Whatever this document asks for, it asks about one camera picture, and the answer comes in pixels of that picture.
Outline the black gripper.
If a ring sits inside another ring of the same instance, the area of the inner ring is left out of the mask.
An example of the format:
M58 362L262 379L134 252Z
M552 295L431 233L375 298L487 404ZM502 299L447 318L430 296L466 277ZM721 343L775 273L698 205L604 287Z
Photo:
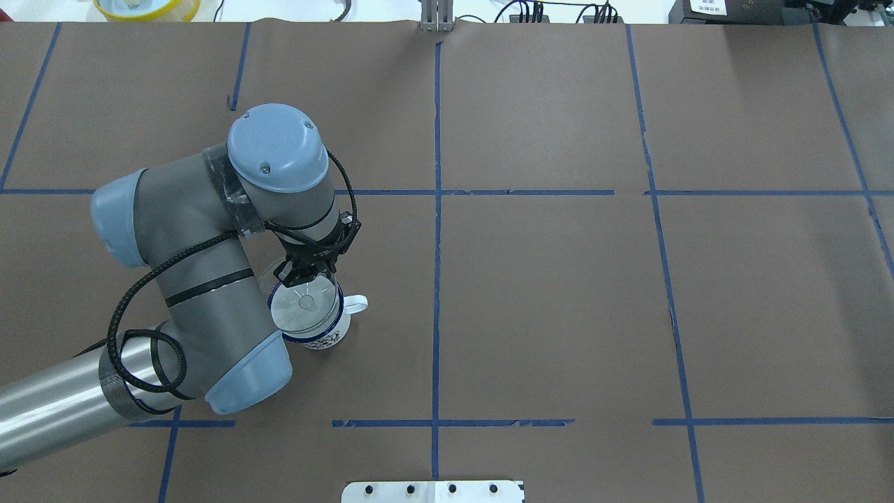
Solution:
M285 261L278 266L279 283L287 289L306 284L319 275L335 276L338 251L322 249L321 245L331 246L339 239L339 231L333 231L315 245L298 242L283 233L278 233L279 242L284 248Z

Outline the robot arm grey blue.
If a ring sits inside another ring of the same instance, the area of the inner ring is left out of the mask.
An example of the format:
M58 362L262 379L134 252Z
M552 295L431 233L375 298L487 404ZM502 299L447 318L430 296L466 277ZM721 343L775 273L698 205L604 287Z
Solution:
M224 143L96 190L109 254L148 272L102 340L3 386L2 475L197 398L232 414L280 391L293 366L242 238L277 236L284 286L332 276L360 229L357 210L337 206L336 163L309 115L262 104Z

